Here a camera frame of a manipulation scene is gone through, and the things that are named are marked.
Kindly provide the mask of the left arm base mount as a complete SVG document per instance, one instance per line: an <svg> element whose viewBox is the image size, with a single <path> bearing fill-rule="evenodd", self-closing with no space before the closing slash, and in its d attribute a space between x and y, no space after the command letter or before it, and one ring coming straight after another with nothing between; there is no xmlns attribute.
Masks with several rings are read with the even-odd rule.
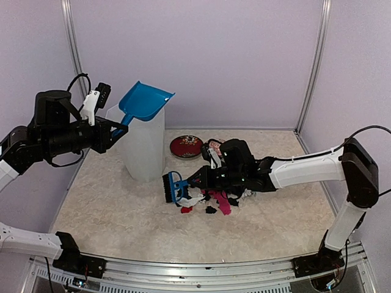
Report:
<svg viewBox="0 0 391 293"><path fill-rule="evenodd" d="M62 253L53 261L53 267L66 272L102 279L107 261L95 256L82 254L73 236L65 232L56 232L60 240Z"/></svg>

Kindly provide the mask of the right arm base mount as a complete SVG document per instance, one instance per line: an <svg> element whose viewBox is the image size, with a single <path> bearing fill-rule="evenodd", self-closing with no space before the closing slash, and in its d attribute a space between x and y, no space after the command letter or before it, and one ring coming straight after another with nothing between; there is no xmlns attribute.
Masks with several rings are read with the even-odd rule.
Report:
<svg viewBox="0 0 391 293"><path fill-rule="evenodd" d="M326 248L324 241L321 242L316 253L293 258L291 262L296 278L316 275L345 266L342 250L335 251Z"/></svg>

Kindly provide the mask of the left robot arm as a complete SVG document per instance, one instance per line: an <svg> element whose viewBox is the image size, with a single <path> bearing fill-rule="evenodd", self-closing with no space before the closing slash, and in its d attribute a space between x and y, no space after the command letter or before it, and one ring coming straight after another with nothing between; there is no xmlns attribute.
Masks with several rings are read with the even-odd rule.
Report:
<svg viewBox="0 0 391 293"><path fill-rule="evenodd" d="M98 117L111 87L99 83L90 90L80 108L71 102L71 92L49 90L35 97L34 116L27 126L17 126L1 141L1 188L4 189L35 163L62 154L84 155L86 149L103 154L122 138L128 127ZM80 271L86 264L68 233L36 233L1 224L1 251L61 259L70 270Z"/></svg>

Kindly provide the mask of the blue hand brush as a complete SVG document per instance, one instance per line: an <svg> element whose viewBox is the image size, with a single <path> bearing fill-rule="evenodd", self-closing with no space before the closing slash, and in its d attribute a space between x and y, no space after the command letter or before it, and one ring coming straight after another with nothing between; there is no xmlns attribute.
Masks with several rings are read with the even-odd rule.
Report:
<svg viewBox="0 0 391 293"><path fill-rule="evenodd" d="M187 180L184 180L179 172L171 171L162 176L166 203L179 203L183 198L189 200Z"/></svg>

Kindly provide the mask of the blue dustpan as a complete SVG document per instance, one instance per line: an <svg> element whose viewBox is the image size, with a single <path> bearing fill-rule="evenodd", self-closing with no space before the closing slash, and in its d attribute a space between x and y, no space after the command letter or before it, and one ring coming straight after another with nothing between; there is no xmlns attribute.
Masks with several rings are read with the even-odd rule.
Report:
<svg viewBox="0 0 391 293"><path fill-rule="evenodd" d="M144 122L154 119L174 95L137 81L119 102L124 114L120 124L129 126L134 118Z"/></svg>

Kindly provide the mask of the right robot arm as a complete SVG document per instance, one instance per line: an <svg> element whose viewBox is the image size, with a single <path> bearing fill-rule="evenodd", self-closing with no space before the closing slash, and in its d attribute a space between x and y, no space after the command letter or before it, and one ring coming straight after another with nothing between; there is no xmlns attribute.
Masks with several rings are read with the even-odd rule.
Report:
<svg viewBox="0 0 391 293"><path fill-rule="evenodd" d="M202 166L187 179L191 187L226 192L236 188L275 192L321 181L346 183L346 200L326 231L319 252L312 258L314 268L319 271L327 270L336 261L336 252L346 245L367 210L383 195L379 191L378 165L353 135L339 146L290 158L267 156L256 159L247 142L240 139L227 140L219 149L222 166Z"/></svg>

